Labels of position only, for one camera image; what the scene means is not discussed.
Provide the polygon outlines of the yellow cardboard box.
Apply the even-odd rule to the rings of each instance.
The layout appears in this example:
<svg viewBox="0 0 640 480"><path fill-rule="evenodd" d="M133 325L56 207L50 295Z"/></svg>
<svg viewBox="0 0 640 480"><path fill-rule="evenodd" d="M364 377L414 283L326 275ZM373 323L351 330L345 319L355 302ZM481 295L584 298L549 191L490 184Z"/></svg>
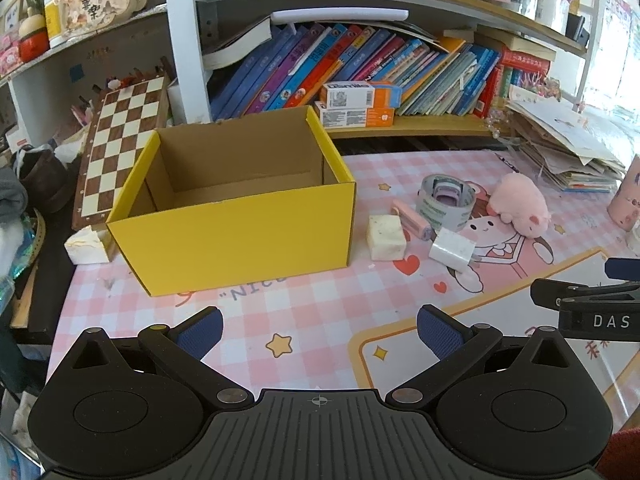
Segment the yellow cardboard box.
<svg viewBox="0 0 640 480"><path fill-rule="evenodd" d="M348 265L357 185L310 107L154 131L107 218L153 296Z"/></svg>

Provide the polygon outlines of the stack of papers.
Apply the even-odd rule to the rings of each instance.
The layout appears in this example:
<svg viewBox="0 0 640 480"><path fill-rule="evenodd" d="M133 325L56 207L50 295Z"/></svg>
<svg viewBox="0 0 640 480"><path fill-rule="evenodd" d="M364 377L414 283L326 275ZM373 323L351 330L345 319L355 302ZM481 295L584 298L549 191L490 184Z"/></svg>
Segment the stack of papers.
<svg viewBox="0 0 640 480"><path fill-rule="evenodd" d="M520 150L539 173L564 192L609 193L623 179L624 166L591 134L588 119L552 98L511 86L509 124L522 138Z"/></svg>

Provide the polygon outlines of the white crumpled block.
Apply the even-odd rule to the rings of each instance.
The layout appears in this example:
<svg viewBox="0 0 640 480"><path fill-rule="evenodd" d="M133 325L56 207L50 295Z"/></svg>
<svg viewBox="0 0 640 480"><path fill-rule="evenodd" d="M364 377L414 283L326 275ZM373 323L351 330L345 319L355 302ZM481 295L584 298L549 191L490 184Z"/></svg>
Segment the white crumpled block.
<svg viewBox="0 0 640 480"><path fill-rule="evenodd" d="M67 255L75 266L109 263L116 244L106 226L85 226L64 243Z"/></svg>

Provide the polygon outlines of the wooden chessboard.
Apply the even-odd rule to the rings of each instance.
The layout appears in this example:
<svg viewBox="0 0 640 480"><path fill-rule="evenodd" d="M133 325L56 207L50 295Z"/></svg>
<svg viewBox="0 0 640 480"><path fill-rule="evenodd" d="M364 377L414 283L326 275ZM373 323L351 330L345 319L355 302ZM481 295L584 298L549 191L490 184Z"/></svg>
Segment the wooden chessboard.
<svg viewBox="0 0 640 480"><path fill-rule="evenodd" d="M151 133L166 126L168 84L158 75L106 94L81 155L73 230L106 221Z"/></svg>

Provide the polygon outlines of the red white round doll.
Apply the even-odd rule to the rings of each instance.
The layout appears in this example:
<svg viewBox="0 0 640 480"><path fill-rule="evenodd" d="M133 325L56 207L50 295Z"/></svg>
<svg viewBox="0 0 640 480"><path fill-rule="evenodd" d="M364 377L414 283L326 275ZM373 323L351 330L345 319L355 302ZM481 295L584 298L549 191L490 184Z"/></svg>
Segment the red white round doll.
<svg viewBox="0 0 640 480"><path fill-rule="evenodd" d="M29 14L18 28L18 54L28 63L49 50L47 22L40 13Z"/></svg>

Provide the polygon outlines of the small purple toy car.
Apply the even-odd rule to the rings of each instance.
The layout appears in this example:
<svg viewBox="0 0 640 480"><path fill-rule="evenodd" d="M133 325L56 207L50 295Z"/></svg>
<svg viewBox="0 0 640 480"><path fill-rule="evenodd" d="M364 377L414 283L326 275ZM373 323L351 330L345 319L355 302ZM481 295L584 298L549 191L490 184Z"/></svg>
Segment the small purple toy car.
<svg viewBox="0 0 640 480"><path fill-rule="evenodd" d="M441 204L457 207L460 204L463 186L461 184L437 181L434 183L433 198Z"/></svg>

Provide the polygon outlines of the pink plush pig toy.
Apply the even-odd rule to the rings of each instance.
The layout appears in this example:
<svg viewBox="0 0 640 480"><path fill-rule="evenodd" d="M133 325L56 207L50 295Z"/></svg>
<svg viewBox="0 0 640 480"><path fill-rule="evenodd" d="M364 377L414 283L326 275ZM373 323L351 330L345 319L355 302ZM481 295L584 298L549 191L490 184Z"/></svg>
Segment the pink plush pig toy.
<svg viewBox="0 0 640 480"><path fill-rule="evenodd" d="M490 194L488 214L511 223L515 232L527 238L544 235L551 221L546 200L536 184L524 174L506 174Z"/></svg>

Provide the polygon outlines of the black patterned pencil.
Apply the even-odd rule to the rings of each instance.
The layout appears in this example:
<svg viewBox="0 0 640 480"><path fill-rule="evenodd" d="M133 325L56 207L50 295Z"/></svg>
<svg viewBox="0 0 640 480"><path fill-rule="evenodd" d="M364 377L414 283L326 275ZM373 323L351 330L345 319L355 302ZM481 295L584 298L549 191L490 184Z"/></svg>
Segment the black patterned pencil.
<svg viewBox="0 0 640 480"><path fill-rule="evenodd" d="M495 153L495 155L497 156L497 158L500 160L500 162L502 162L503 164L505 164L507 167L510 168L510 170L512 170L513 172L515 172L516 174L519 174L521 171L518 170L518 167L514 165L513 162L511 162L509 159L505 158L504 156L502 156L499 153Z"/></svg>

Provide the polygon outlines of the row of colourful books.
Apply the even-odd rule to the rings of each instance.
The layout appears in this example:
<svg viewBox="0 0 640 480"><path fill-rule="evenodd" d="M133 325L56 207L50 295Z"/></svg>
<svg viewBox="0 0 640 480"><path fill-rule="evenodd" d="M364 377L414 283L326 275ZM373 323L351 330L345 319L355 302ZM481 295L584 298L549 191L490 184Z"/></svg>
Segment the row of colourful books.
<svg viewBox="0 0 640 480"><path fill-rule="evenodd" d="M434 37L395 22L265 18L207 53L215 120L311 106L332 81L385 81L401 88L395 117L486 117L511 86L557 96L554 52L512 32L477 26Z"/></svg>

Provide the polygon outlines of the upper orange white box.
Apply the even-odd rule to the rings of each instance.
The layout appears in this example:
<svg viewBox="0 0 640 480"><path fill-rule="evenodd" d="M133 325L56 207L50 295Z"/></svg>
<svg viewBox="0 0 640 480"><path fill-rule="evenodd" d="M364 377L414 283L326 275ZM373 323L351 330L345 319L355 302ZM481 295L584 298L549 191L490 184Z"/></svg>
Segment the upper orange white box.
<svg viewBox="0 0 640 480"><path fill-rule="evenodd" d="M332 81L324 84L319 93L319 101L328 110L398 108L401 97L401 88L385 81Z"/></svg>

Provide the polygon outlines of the white charger plug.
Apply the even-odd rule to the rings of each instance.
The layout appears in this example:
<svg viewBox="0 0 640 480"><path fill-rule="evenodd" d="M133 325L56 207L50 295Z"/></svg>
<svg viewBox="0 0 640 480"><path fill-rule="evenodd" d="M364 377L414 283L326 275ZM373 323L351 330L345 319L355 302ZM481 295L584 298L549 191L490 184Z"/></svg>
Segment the white charger plug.
<svg viewBox="0 0 640 480"><path fill-rule="evenodd" d="M480 262L474 235L460 234L443 228L434 231L428 256L448 269L464 272Z"/></svg>

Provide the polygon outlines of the brown leather shoe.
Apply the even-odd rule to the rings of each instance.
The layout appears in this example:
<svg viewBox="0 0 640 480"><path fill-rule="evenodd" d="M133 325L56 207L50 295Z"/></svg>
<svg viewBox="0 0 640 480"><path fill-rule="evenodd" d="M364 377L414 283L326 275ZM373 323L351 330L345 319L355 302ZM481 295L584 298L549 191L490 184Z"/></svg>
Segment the brown leather shoe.
<svg viewBox="0 0 640 480"><path fill-rule="evenodd" d="M15 154L13 169L29 205L40 214L56 214L74 197L77 168L61 162L49 144L23 146Z"/></svg>

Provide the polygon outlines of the lower orange white box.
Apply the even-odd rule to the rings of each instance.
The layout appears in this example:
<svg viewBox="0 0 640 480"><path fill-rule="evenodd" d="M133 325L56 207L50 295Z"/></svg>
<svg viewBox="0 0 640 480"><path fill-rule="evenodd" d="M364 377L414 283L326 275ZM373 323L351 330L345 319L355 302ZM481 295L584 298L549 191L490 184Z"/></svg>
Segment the lower orange white box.
<svg viewBox="0 0 640 480"><path fill-rule="evenodd" d="M327 108L322 102L314 103L321 125L326 129L378 128L393 125L393 107Z"/></svg>

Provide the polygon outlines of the pink eraser case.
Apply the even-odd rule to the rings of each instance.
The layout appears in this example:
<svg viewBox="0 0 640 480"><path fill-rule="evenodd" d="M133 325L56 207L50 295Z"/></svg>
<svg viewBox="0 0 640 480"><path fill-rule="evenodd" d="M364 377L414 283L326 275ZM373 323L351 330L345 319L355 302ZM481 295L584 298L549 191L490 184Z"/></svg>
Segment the pink eraser case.
<svg viewBox="0 0 640 480"><path fill-rule="evenodd" d="M399 217L402 227L418 240L427 242L434 236L431 223L402 200L392 200L390 212Z"/></svg>

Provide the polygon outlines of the white soap block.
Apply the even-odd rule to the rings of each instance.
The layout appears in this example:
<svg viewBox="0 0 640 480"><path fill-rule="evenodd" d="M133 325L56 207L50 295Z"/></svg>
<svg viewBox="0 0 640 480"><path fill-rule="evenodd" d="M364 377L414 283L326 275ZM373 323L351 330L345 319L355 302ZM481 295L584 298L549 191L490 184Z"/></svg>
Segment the white soap block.
<svg viewBox="0 0 640 480"><path fill-rule="evenodd" d="M372 214L368 220L366 239L373 261L405 258L407 240L396 214Z"/></svg>

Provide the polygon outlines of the pink cup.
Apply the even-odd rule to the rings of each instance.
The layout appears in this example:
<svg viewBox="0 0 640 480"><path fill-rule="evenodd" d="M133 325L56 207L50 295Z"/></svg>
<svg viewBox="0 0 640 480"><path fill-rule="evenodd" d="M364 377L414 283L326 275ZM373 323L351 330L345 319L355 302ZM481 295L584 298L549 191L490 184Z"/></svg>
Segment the pink cup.
<svg viewBox="0 0 640 480"><path fill-rule="evenodd" d="M608 215L619 228L626 232L632 230L639 220L640 212L640 157L634 156L626 176L620 182L611 203Z"/></svg>

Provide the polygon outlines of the pink checkered desk mat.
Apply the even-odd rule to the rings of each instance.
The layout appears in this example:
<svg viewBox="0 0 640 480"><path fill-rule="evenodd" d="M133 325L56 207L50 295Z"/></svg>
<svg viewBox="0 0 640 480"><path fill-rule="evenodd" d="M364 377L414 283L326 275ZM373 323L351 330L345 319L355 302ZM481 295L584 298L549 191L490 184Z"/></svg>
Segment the pink checkered desk mat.
<svg viewBox="0 0 640 480"><path fill-rule="evenodd" d="M599 284L605 259L627 253L625 234L606 211L608 196L562 193L545 185L552 225L544 239L521 244L510 238L504 256L476 266L474 282L460 284L420 240L408 244L400 261L375 262L364 239L370 214L385 212L393 198L412 202L425 176L454 176L488 195L512 170L490 151L358 155L347 165L358 194L346 268L154 298L122 258L80 266L58 322L52 361L62 359L88 327L128 337L150 324L175 325L215 306L224 315L224 334L205 361L235 382L254 391L372 387L386 392L434 360L414 330L424 304L464 322L528 335L556 321L553 311L530 302L534 278Z"/></svg>

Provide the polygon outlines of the clear packing tape roll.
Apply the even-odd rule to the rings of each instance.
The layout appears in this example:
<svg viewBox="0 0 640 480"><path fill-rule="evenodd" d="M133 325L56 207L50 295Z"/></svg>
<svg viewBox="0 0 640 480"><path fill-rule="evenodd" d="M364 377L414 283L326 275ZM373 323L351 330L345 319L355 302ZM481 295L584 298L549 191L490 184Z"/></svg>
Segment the clear packing tape roll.
<svg viewBox="0 0 640 480"><path fill-rule="evenodd" d="M416 198L416 212L435 229L458 232L471 218L476 202L469 183L446 174L431 174L422 180Z"/></svg>

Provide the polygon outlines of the orange white box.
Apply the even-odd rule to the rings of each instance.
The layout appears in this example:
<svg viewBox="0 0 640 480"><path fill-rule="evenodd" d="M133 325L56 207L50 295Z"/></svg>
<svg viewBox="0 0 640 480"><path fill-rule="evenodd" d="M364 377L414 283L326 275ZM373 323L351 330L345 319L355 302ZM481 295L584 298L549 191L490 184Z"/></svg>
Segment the orange white box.
<svg viewBox="0 0 640 480"><path fill-rule="evenodd" d="M326 129L378 128L393 125L393 107L327 108L322 102L314 103L321 125Z"/></svg>
<svg viewBox="0 0 640 480"><path fill-rule="evenodd" d="M332 81L324 84L319 93L319 101L328 110L398 108L401 97L401 88L385 81Z"/></svg>

